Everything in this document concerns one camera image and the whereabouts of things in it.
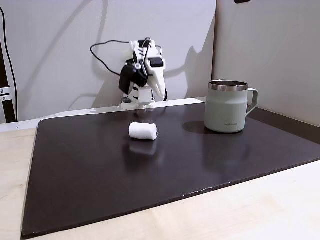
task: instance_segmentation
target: mug handle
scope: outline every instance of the mug handle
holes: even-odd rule
[[[252,104],[246,109],[246,116],[256,108],[258,104],[258,91],[253,88],[248,88],[248,91],[253,91]]]

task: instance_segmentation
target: metal bracket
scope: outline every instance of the metal bracket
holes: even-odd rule
[[[0,87],[0,102],[12,100],[11,87]]]

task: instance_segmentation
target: stainless steel rim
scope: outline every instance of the stainless steel rim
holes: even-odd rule
[[[224,91],[224,92],[238,92],[248,90],[249,84],[242,81],[232,80],[213,80],[209,82],[209,89]]]

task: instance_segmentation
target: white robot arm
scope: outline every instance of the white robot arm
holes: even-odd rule
[[[122,103],[124,109],[148,108],[152,91],[161,99],[166,97],[164,70],[166,60],[159,54],[155,41],[150,38],[130,42],[132,59],[126,61],[120,74],[119,88],[131,102]]]

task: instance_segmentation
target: dark tabletop surface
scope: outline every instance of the dark tabletop surface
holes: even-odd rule
[[[198,103],[41,121],[22,237],[116,218],[320,158],[318,127],[257,108],[242,132],[222,134],[205,128],[204,109]],[[158,138],[130,139],[132,122],[155,123]]]

